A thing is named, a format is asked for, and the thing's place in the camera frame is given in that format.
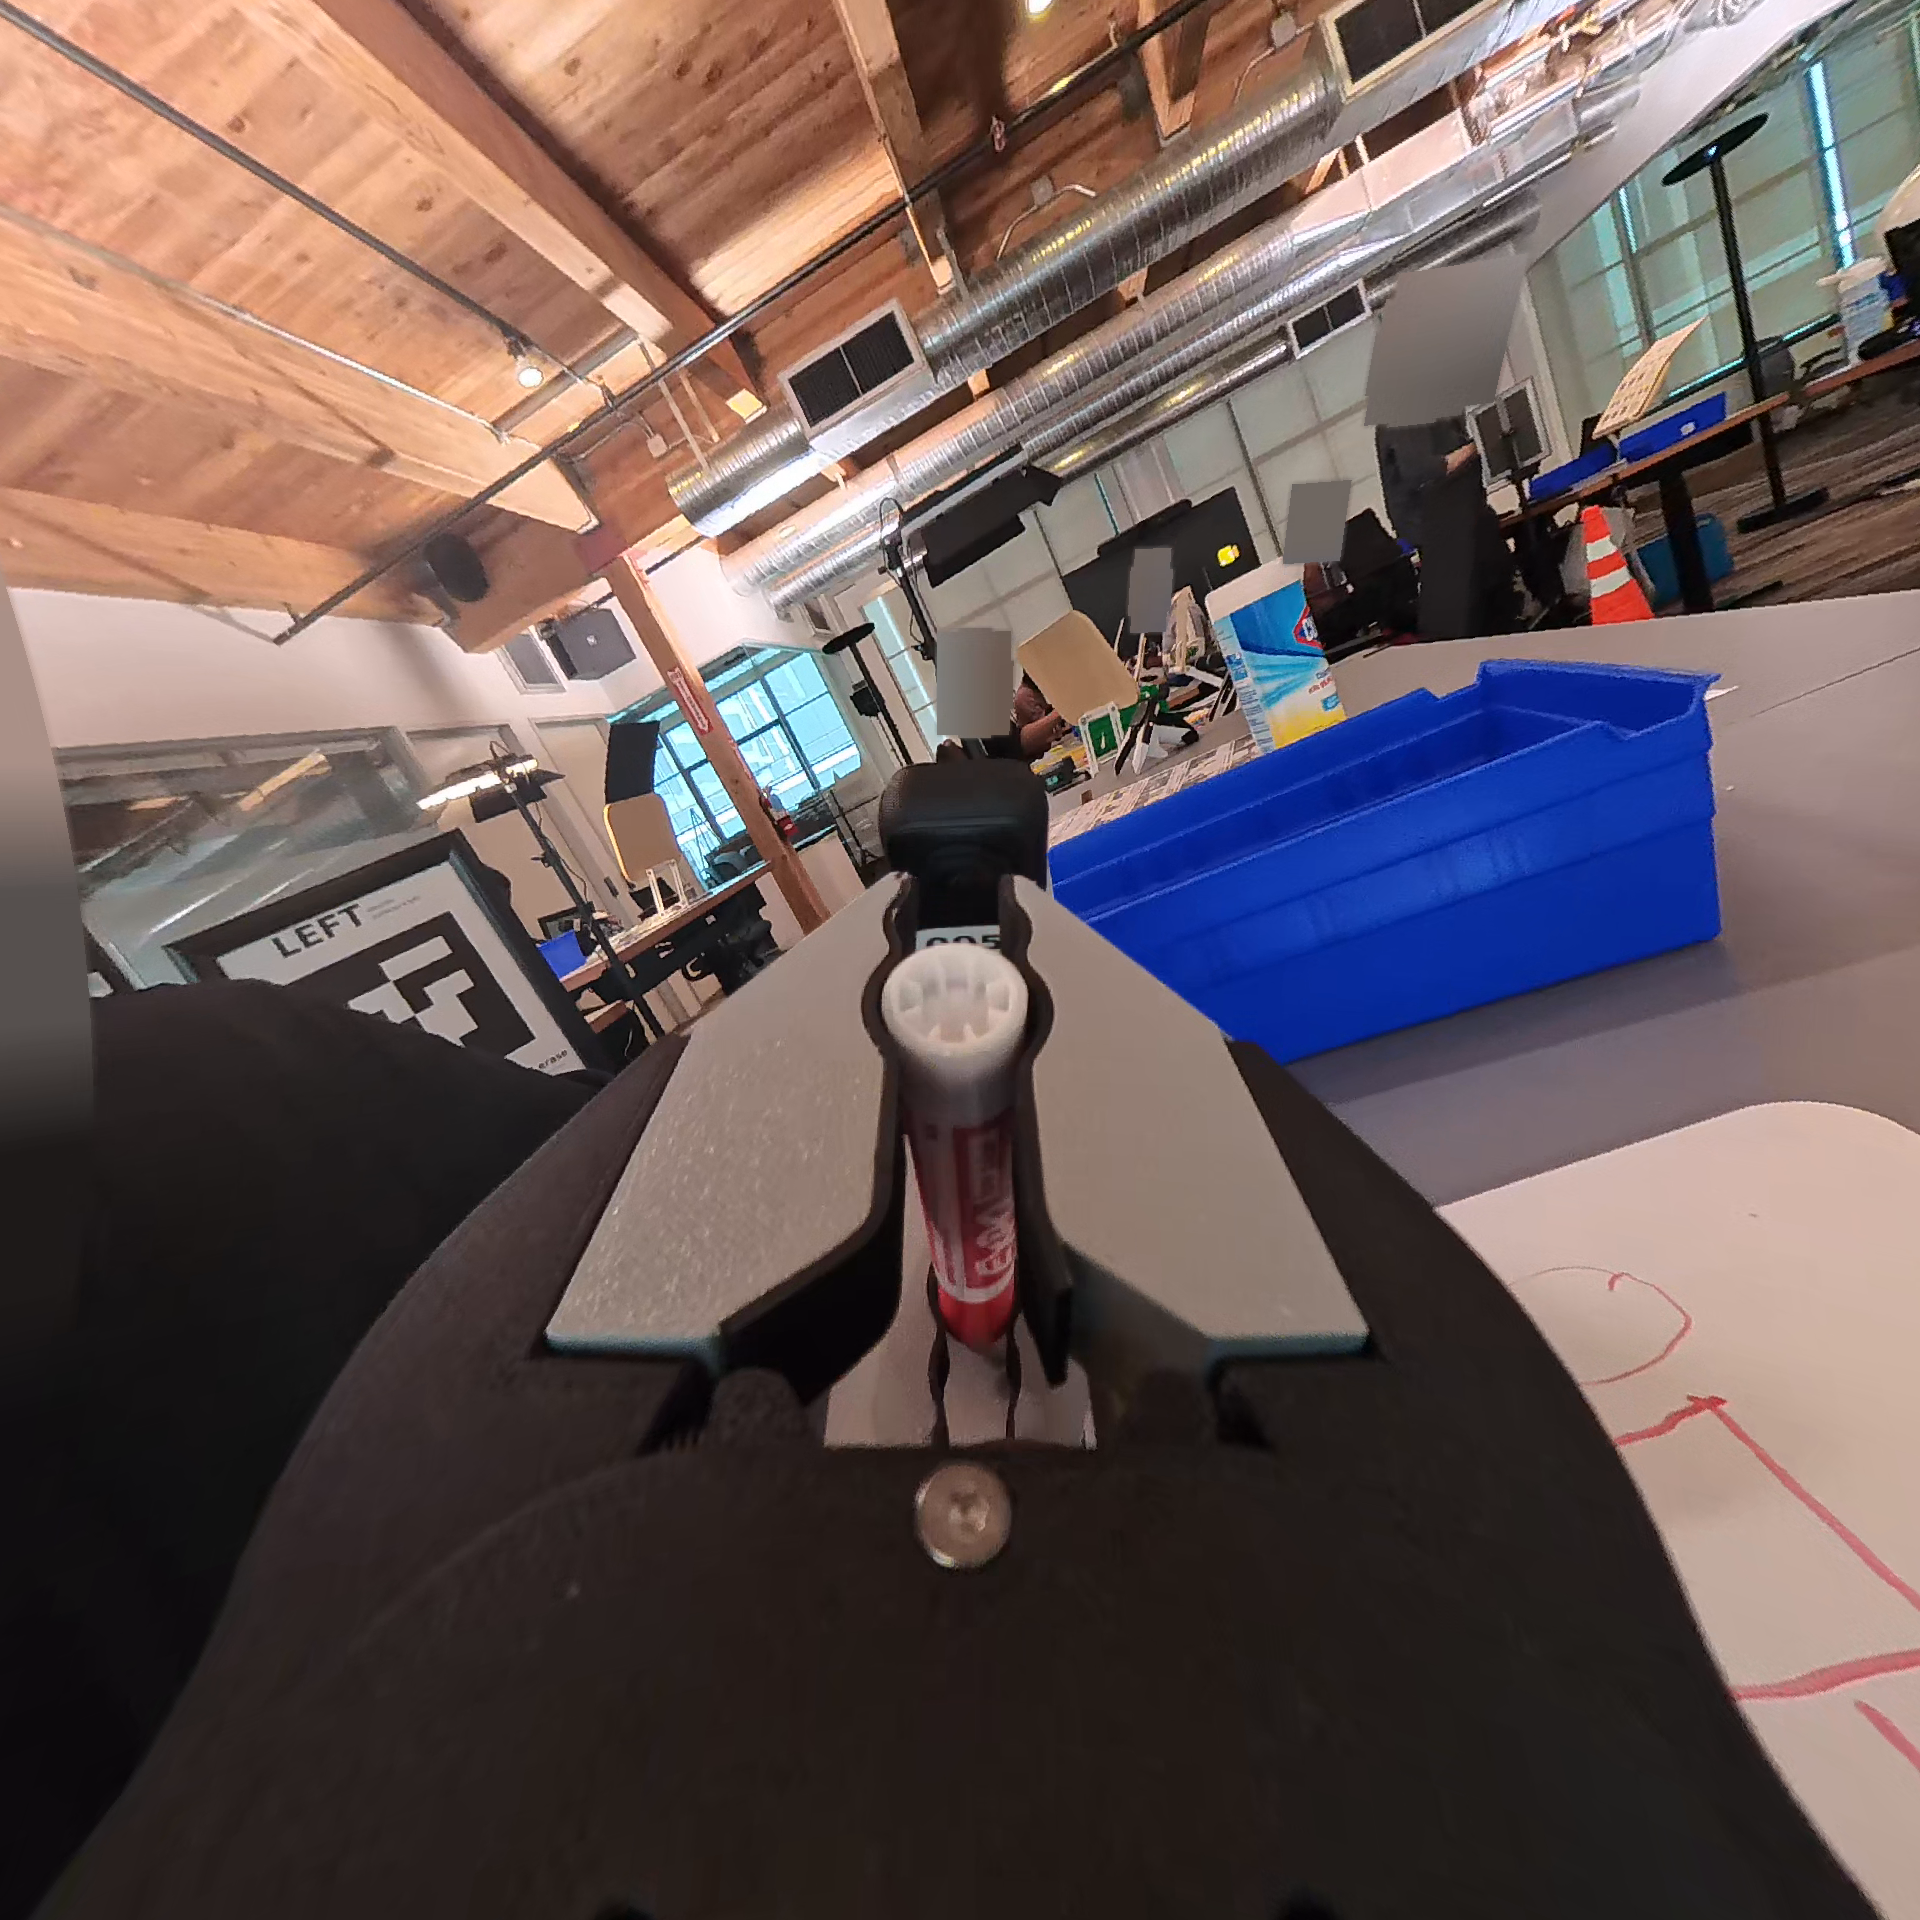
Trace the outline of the blue plastic bin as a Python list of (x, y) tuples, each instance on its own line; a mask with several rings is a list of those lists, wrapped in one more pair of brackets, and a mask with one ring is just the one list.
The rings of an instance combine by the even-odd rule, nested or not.
[(1702, 946), (1716, 683), (1488, 660), (1057, 842), (1053, 895), (1282, 1065)]

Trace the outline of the black softbox light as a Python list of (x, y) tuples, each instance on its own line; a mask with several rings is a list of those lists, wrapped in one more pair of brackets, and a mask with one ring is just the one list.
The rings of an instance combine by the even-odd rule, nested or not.
[(1065, 488), (1062, 476), (1041, 464), (1005, 467), (976, 488), (948, 491), (915, 526), (919, 565), (929, 587), (944, 587), (987, 557), (1013, 545), (1025, 530), (1025, 515), (1050, 507)]

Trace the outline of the person's left forearm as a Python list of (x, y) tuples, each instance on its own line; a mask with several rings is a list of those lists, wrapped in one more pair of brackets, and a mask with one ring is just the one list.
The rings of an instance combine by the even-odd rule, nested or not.
[(246, 1530), (394, 1294), (612, 1075), (257, 981), (90, 1012), (71, 1460), (128, 1530)]

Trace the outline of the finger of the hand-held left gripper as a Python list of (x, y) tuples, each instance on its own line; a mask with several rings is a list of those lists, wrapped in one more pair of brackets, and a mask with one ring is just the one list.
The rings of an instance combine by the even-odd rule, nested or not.
[(935, 1362), (946, 1356), (935, 1310), (900, 1310), (873, 1353), (829, 1392), (829, 1450), (926, 1450), (946, 1433), (946, 1391)]
[(1094, 1450), (1093, 1385), (1077, 1358), (1068, 1358), (1062, 1383), (1053, 1383), (1033, 1343), (1005, 1343), (1000, 1377), (1008, 1444)]

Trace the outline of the red whiteboard marker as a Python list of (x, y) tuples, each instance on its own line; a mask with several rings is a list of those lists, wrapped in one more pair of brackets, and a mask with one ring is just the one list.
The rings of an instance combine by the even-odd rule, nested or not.
[(889, 975), (878, 1012), (900, 1068), (935, 1308), (953, 1339), (987, 1353), (1013, 1330), (1019, 1299), (1015, 1112), (1029, 986), (996, 949), (938, 940)]

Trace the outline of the orange traffic cone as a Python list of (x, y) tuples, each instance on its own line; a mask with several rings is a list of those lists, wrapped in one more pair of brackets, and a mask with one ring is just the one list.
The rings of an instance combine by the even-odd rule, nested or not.
[(1583, 509), (1581, 539), (1590, 625), (1602, 628), (1653, 620), (1654, 611), (1643, 580), (1601, 507), (1589, 504)]

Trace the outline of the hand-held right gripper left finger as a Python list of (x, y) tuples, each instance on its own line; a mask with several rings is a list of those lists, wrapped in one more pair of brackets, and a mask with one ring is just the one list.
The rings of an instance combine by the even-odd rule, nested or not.
[(669, 1072), (545, 1343), (705, 1370), (854, 1370), (900, 1310), (886, 876), (709, 1012)]

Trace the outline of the row of printed papers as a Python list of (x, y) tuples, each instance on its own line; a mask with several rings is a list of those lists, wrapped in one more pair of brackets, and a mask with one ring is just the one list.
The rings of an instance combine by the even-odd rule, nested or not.
[(1203, 738), (1192, 751), (1169, 757), (1138, 778), (1126, 778), (1111, 791), (1094, 793), (1090, 783), (1078, 787), (1066, 797), (1071, 804), (1053, 814), (1048, 844), (1061, 846), (1078, 834), (1126, 818), (1141, 808), (1178, 799), (1225, 775), (1236, 772), (1257, 758), (1260, 758), (1260, 751), (1247, 733), (1236, 738)]

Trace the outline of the black and white tag sign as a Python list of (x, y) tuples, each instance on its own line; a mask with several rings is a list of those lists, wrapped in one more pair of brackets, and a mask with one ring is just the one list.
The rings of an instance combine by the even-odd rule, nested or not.
[(457, 830), (186, 933), (169, 954), (196, 982), (276, 986), (548, 1077), (608, 1068)]

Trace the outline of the large window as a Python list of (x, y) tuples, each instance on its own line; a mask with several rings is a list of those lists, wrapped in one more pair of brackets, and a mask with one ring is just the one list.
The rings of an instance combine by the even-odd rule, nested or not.
[[(862, 751), (813, 652), (739, 647), (702, 673), (757, 789), (790, 836), (807, 842), (836, 829), (835, 789), (862, 771)], [(669, 695), (640, 714), (661, 727), (654, 791), (695, 868), (733, 878), (757, 863), (753, 834), (719, 778), (705, 736)]]

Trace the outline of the black monitor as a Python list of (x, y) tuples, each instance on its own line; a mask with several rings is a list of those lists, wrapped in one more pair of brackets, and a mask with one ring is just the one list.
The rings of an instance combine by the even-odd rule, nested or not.
[(1088, 565), (1065, 577), (1071, 606), (1112, 628), (1129, 611), (1135, 560), (1147, 551), (1170, 553), (1170, 587), (1192, 590), (1199, 605), (1262, 565), (1243, 500), (1234, 486), (1225, 486), (1201, 500), (1182, 498), (1105, 541)]

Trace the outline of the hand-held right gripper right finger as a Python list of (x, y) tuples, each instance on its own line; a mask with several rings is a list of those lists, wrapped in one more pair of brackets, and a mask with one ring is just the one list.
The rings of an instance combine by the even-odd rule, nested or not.
[(1000, 887), (1030, 993), (1021, 1308), (1044, 1377), (1210, 1381), (1370, 1330), (1233, 1045), (1036, 883)]

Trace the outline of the ceiling air vent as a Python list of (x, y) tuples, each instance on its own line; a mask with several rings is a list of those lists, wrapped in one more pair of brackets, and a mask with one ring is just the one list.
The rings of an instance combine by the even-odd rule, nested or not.
[(841, 455), (880, 434), (889, 411), (919, 413), (936, 383), (911, 315), (889, 301), (785, 369), (781, 392), (805, 443)]

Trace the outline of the wipes canister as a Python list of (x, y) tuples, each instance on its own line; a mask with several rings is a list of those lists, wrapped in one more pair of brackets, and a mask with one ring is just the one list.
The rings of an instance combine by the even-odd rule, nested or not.
[(1266, 562), (1212, 588), (1206, 617), (1258, 757), (1343, 724), (1302, 567)]

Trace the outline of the white whiteboard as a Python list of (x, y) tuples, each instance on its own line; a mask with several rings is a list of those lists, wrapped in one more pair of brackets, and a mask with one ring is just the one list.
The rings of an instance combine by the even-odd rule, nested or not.
[(1917, 1917), (1917, 1132), (1771, 1102), (1443, 1218), (1581, 1385), (1801, 1807)]

